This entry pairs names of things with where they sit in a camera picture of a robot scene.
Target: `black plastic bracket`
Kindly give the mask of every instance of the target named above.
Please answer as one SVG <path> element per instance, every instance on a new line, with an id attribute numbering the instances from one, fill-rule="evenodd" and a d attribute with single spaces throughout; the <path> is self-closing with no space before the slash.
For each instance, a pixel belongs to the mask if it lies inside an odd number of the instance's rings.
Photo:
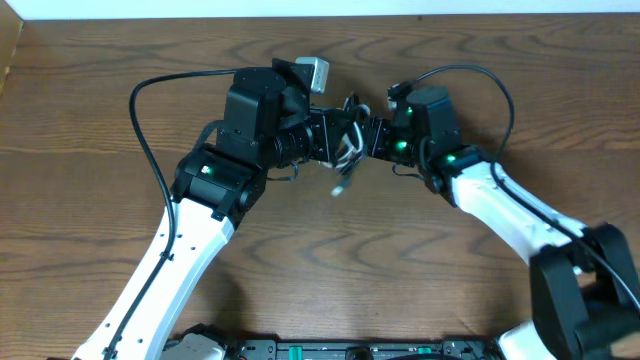
<path id="1" fill-rule="evenodd" d="M 445 87 L 413 89 L 403 82 L 388 89 L 393 120 L 368 117 L 362 125 L 368 155 L 405 166 L 418 165 L 425 186 L 456 206 L 451 179 L 486 155 L 462 143 L 453 103 Z"/>
<path id="2" fill-rule="evenodd" d="M 355 113 L 319 106 L 311 107 L 307 123 L 312 133 L 309 159 L 336 165 L 342 137 L 355 121 Z"/>
<path id="3" fill-rule="evenodd" d="M 237 229 L 264 192 L 266 181 L 266 170 L 230 159 L 205 144 L 180 161 L 171 192 L 176 202 L 189 198 L 211 207 L 214 219 L 229 217 Z"/>
<path id="4" fill-rule="evenodd" d="M 624 235 L 613 225 L 585 229 L 580 240 L 593 247 L 636 297 L 638 275 Z M 531 258 L 533 322 L 540 339 L 558 359 L 609 359 L 610 344 L 640 331 L 631 299 L 575 242 L 547 247 Z M 595 271 L 596 281 L 581 288 L 573 272 Z"/>

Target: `wooden table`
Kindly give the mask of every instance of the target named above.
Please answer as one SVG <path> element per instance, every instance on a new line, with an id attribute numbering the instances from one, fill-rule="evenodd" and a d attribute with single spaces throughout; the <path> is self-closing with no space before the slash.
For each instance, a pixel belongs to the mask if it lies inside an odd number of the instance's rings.
<path id="1" fill-rule="evenodd" d="M 127 112 L 149 77 L 321 56 L 340 106 L 473 63 L 510 89 L 503 161 L 525 188 L 588 224 L 622 229 L 640 264 L 640 16 L 435 16 L 29 22 L 0 101 L 0 358 L 69 357 L 111 308 L 163 211 Z M 155 85 L 139 117 L 168 179 L 231 78 Z M 458 72 L 464 136 L 495 149 L 495 85 Z M 367 160 L 338 198 L 308 164 L 271 183 L 207 269 L 175 332 L 199 322 L 282 338 L 497 335 L 530 315 L 524 263 L 475 218 Z M 633 342 L 622 353 L 636 353 Z"/>

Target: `green led light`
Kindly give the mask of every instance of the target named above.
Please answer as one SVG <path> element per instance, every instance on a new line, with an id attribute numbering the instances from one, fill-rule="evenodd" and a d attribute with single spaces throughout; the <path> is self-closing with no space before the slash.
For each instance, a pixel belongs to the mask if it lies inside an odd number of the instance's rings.
<path id="1" fill-rule="evenodd" d="M 407 142 L 406 141 L 398 141 L 398 143 L 396 144 L 396 148 L 400 151 L 404 150 L 407 148 Z"/>
<path id="2" fill-rule="evenodd" d="M 200 169 L 200 172 L 203 174 L 211 175 L 213 174 L 213 169 L 205 165 L 202 167 L 202 169 Z"/>

